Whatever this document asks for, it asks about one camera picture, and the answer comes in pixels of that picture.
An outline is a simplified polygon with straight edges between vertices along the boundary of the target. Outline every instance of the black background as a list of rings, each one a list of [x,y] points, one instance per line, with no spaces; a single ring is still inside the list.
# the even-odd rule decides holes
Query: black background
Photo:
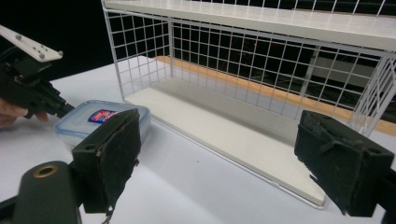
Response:
[[[112,63],[100,0],[2,0],[0,24],[64,52],[61,60],[43,71],[47,79]],[[0,52],[10,46],[0,37]]]

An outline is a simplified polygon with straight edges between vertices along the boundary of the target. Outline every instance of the label on container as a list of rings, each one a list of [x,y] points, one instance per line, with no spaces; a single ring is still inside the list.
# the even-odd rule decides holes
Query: label on container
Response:
[[[117,114],[117,111],[112,111],[112,110],[105,110],[101,109],[93,113],[89,118],[88,122],[92,123],[105,123],[106,120],[111,118],[111,116]]]

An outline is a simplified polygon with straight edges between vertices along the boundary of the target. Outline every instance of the container lid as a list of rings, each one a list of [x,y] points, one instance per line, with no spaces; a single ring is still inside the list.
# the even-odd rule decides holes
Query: container lid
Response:
[[[139,126],[149,122],[149,109],[139,105],[127,105],[105,101],[87,101],[70,111],[54,125],[57,134],[85,138],[116,112],[138,109]]]

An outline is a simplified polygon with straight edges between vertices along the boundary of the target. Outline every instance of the screw hole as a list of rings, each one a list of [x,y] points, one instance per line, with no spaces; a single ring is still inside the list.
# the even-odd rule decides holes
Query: screw hole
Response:
[[[37,170],[35,170],[35,172],[33,173],[33,176],[35,178],[43,178],[43,177],[47,177],[49,175],[53,175],[58,171],[58,166],[56,165],[46,165],[44,167],[40,167]]]

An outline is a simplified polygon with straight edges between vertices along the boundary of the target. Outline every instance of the wooden strip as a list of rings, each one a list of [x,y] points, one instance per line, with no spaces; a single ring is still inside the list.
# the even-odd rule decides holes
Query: wooden strip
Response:
[[[154,58],[155,60],[163,63],[171,63],[170,58],[167,56],[158,56]],[[199,74],[204,77],[211,77],[215,80],[222,81],[224,83],[229,83],[235,85],[239,88],[247,89],[249,91],[257,92],[259,94],[277,99],[278,101],[287,102],[291,105],[297,105],[299,107],[303,107],[307,110],[312,110],[319,112],[321,114],[325,114],[334,118],[342,119],[348,121],[349,118],[353,115],[353,112],[344,108],[336,107],[333,105],[328,105],[322,102],[318,102],[315,100],[311,100],[306,97],[302,97],[300,95],[285,92],[281,90],[277,90],[272,87],[268,87],[265,85],[261,85],[257,82],[248,81],[244,78],[229,76],[227,74],[221,73],[219,71],[215,71],[213,69],[199,66],[193,63],[183,62],[178,59],[173,60],[173,66],[182,68],[187,71],[191,71],[194,74]],[[375,129],[381,133],[390,134],[396,136],[396,124],[392,122],[388,122],[385,120],[380,120]]]

